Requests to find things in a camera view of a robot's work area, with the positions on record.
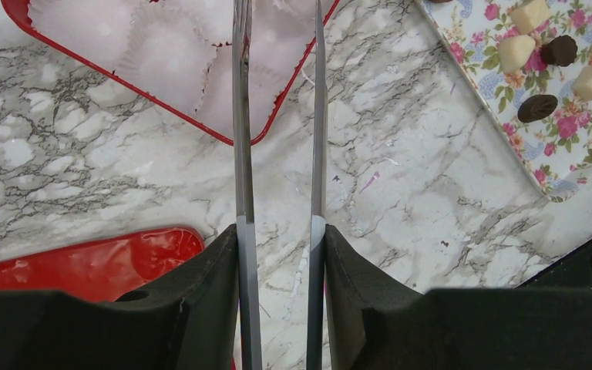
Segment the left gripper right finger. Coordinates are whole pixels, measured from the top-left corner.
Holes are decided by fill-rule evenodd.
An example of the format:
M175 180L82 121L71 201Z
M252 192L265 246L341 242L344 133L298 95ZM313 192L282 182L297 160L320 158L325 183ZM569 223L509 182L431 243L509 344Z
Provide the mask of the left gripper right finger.
M325 231L334 369L592 369L592 290L443 288L421 294Z

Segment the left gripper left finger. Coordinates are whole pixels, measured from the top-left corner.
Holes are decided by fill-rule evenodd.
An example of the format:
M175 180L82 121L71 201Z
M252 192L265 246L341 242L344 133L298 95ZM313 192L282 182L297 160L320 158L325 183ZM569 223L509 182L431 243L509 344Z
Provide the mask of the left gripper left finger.
M237 229L113 302L0 291L0 369L230 369Z

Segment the metal serving tongs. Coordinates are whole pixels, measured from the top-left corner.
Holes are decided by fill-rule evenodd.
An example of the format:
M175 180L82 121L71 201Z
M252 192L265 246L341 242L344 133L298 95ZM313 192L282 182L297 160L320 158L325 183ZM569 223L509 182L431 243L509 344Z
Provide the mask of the metal serving tongs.
M323 308L325 279L325 193L328 137L328 87L324 16L316 3L314 145L311 192L311 236L309 248L308 322L306 367L320 369L323 349ZM261 320L259 314L257 252L254 225L254 193L251 162L249 113L249 55L252 6L249 1L234 2L232 32L232 102L236 226L239 260L240 333L242 367L261 369Z

